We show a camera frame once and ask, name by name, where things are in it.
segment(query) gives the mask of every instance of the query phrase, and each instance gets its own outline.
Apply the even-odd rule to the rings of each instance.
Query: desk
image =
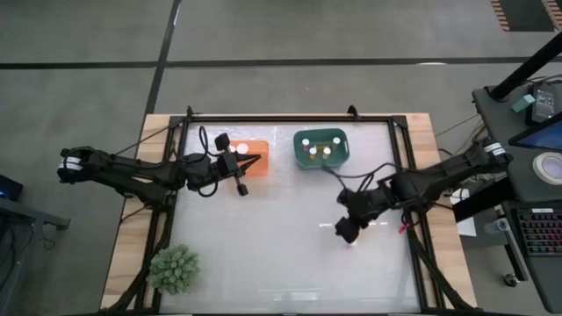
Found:
[[[426,113],[400,115],[407,116],[417,167],[424,168],[438,162],[439,155],[436,150],[436,142],[429,115]],[[329,114],[319,114],[319,116],[329,116]],[[148,115],[141,138],[164,128],[169,123],[169,118],[170,115]],[[166,135],[162,133],[142,143],[139,147],[138,158],[148,162],[160,161],[165,139]],[[140,207],[141,203],[138,200],[127,200],[122,216],[134,212]],[[149,221],[150,211],[142,211],[120,226],[101,308],[112,305],[140,270],[146,246]],[[450,210],[436,207],[428,213],[428,222],[437,265],[463,299],[471,305],[476,305],[453,213]],[[431,295],[432,285],[427,273],[424,273],[424,284],[428,293],[429,305],[435,306],[436,300]],[[146,294],[148,299],[145,299],[146,307],[149,307],[149,298],[151,297],[152,290],[149,289]]]

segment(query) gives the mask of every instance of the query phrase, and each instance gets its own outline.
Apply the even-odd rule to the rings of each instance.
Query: computer screen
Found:
[[[562,151],[562,120],[558,119],[552,124],[521,137],[515,145]]]

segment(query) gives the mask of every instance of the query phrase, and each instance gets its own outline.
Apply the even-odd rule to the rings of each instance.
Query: green basket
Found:
[[[332,141],[335,137],[340,138],[340,144],[337,147],[332,146]],[[310,147],[316,146],[318,153],[313,160],[310,159],[310,154],[305,151],[302,145],[302,140],[310,140]],[[301,169],[320,169],[322,164],[330,168],[341,166],[349,158],[349,144],[348,137],[345,132],[339,128],[323,128],[317,130],[305,130],[296,132],[292,137],[292,143],[295,150],[295,159]],[[329,147],[332,151],[330,156],[324,160],[322,158],[322,150],[324,147]]]

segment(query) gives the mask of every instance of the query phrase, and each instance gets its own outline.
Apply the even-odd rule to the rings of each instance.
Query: translucent table surface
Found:
[[[419,312],[407,236],[398,233],[401,211],[383,213],[357,244],[335,235],[347,216],[335,199],[342,186],[320,170],[301,170],[292,137],[300,130],[341,128],[349,140],[345,175],[393,161],[386,123],[204,124],[214,138],[267,140],[267,176],[245,176],[246,197],[234,179],[219,183],[213,197],[178,192],[171,244],[199,253],[201,273],[188,294],[163,295],[160,312]],[[203,152],[198,124],[190,124],[185,153]],[[392,167],[375,180],[395,172]],[[356,190],[361,179],[345,179]]]

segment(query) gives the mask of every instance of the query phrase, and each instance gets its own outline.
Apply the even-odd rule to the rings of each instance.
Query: small bottle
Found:
[[[322,155],[322,159],[327,160],[327,158],[330,156],[330,154],[332,154],[332,151],[330,150],[330,148],[325,147],[324,148],[324,154]]]
[[[308,151],[308,146],[310,146],[310,140],[303,139],[302,140],[302,150]]]
[[[308,149],[308,153],[310,154],[310,160],[314,160],[316,158],[316,147]]]
[[[340,146],[340,143],[342,142],[342,140],[340,140],[339,137],[334,137],[334,139],[332,140],[332,149],[336,149],[338,146]]]
[[[491,223],[484,225],[484,231],[489,234],[503,233],[509,230],[509,223],[507,219],[497,219]]]

